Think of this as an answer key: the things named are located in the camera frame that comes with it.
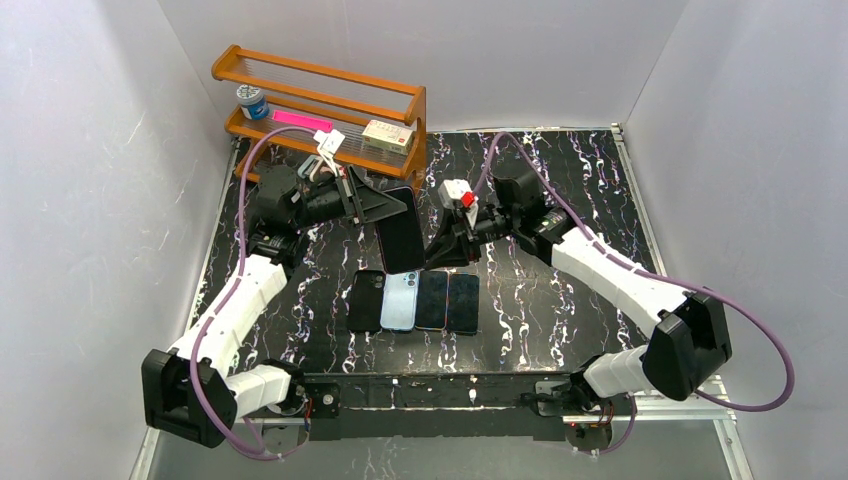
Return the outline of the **phone with black screen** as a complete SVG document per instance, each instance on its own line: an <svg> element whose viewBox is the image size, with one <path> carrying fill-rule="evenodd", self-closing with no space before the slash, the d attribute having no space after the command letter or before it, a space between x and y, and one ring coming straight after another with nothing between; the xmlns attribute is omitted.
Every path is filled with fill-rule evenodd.
<svg viewBox="0 0 848 480"><path fill-rule="evenodd" d="M449 273L422 271L417 293L414 326L418 330L444 330L447 323Z"/></svg>

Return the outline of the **light blue phone case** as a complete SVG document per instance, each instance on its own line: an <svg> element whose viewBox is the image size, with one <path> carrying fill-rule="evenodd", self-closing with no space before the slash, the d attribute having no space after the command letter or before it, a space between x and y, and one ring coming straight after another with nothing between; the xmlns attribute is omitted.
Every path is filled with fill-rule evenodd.
<svg viewBox="0 0 848 480"><path fill-rule="evenodd" d="M380 326L384 330L409 332L414 328L419 274L406 272L385 277Z"/></svg>

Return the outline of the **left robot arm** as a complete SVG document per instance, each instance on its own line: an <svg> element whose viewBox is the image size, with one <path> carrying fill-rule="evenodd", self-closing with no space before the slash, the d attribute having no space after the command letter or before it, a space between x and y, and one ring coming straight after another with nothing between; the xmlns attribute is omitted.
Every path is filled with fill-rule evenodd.
<svg viewBox="0 0 848 480"><path fill-rule="evenodd" d="M141 364L147 425L207 448L227 441L246 456L269 459L264 447L245 444L232 428L293 398L302 374L291 363L271 360L233 375L235 354L301 265L309 229L337 219L377 223L408 210L368 185L356 167L309 179L278 166L262 173L254 189L242 185L236 268L198 322L167 349L151 350Z"/></svg>

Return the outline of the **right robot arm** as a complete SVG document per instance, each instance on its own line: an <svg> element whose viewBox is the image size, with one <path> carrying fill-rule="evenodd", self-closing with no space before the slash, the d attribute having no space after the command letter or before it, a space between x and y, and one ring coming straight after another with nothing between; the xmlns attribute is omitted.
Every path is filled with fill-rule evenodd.
<svg viewBox="0 0 848 480"><path fill-rule="evenodd" d="M595 356L572 374L572 393L583 404L651 390L682 401L730 359L719 301L649 278L640 265L582 231L564 209L546 205L534 173L498 179L495 190L497 203L482 204L467 181L442 182L443 220L425 251L425 266L467 266L480 259L484 245L511 237L624 313L648 341Z"/></svg>

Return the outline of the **orange wooden shelf rack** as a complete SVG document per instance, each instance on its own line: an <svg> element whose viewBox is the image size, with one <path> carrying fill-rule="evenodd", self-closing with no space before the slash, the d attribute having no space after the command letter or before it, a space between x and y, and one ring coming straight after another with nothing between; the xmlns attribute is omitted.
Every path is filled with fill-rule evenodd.
<svg viewBox="0 0 848 480"><path fill-rule="evenodd" d="M419 190L428 168L426 88L286 57L228 47L211 75L259 88L272 112L329 121L345 140L335 153L342 164L399 179ZM362 133L379 120L414 131L407 153L371 146Z"/></svg>

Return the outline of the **cream cardboard box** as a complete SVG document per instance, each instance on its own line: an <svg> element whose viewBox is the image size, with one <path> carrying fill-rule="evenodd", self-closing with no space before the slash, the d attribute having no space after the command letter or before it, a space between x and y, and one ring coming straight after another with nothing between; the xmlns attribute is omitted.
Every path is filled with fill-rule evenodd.
<svg viewBox="0 0 848 480"><path fill-rule="evenodd" d="M405 126L380 120L370 120L362 132L363 142L384 151L407 155L410 152L415 132Z"/></svg>

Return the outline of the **pink flat card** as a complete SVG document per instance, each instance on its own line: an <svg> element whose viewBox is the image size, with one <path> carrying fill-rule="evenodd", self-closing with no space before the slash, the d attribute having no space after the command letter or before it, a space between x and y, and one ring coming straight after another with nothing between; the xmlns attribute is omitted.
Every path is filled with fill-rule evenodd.
<svg viewBox="0 0 848 480"><path fill-rule="evenodd" d="M320 130L329 133L333 130L333 122L330 120L283 110L274 110L271 114L271 118L279 123L316 131Z"/></svg>

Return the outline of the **blue white round jar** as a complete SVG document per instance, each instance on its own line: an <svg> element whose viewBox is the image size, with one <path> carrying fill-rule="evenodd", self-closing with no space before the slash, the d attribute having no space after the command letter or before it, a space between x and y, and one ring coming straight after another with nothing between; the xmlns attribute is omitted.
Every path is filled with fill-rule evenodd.
<svg viewBox="0 0 848 480"><path fill-rule="evenodd" d="M236 89L236 98L243 115L249 120L262 120L270 113L265 93L257 86L239 85Z"/></svg>

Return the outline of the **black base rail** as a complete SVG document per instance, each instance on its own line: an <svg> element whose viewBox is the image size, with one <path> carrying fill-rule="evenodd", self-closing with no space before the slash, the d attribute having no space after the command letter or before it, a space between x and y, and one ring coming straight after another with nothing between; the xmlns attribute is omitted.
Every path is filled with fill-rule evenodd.
<svg viewBox="0 0 848 480"><path fill-rule="evenodd" d="M318 440L531 437L597 421L562 373L308 374Z"/></svg>

